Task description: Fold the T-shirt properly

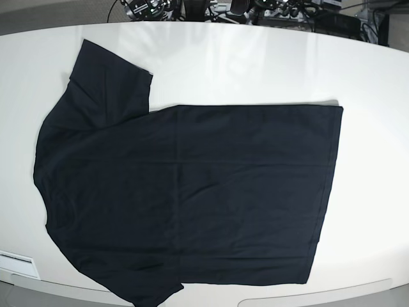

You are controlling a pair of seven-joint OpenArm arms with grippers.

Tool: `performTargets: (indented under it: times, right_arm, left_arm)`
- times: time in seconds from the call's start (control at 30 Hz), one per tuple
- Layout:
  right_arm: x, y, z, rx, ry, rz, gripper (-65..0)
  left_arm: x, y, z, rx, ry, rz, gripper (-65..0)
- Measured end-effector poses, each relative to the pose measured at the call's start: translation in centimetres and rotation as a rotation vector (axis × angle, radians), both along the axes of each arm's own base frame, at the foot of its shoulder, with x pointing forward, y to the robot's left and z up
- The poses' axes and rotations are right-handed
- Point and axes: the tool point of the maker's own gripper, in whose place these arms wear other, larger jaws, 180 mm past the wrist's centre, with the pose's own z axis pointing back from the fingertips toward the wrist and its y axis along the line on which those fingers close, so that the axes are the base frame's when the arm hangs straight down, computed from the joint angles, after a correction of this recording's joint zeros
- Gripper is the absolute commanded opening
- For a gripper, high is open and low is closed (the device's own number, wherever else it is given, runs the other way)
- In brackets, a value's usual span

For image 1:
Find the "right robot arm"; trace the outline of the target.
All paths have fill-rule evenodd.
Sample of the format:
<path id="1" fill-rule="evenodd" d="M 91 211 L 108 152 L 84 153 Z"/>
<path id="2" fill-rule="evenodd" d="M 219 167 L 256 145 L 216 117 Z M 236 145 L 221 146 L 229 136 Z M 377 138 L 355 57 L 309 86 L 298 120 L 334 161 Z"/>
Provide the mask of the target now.
<path id="1" fill-rule="evenodd" d="M 126 15 L 134 21 L 160 20 L 174 10 L 177 1 L 171 0 L 123 0 Z"/>

